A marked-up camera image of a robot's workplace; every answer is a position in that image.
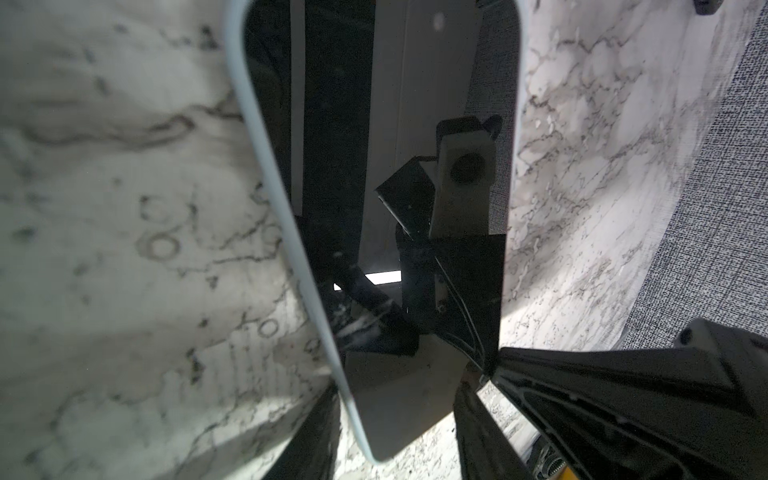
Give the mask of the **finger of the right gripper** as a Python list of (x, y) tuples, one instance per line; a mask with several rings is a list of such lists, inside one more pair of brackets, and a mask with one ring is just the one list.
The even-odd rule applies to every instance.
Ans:
[(673, 347), (504, 348), (494, 385), (581, 479), (763, 479), (767, 340), (704, 319)]

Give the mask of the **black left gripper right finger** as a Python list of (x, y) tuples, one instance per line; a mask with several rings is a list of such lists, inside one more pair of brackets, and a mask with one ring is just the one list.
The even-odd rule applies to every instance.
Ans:
[(468, 365), (456, 390), (453, 413), (464, 480), (534, 477), (487, 410), (477, 391), (482, 373)]

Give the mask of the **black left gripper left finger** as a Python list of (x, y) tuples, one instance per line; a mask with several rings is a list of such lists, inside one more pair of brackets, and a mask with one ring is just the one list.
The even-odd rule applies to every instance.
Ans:
[(340, 416), (338, 389), (331, 384), (263, 479), (333, 479), (341, 433)]

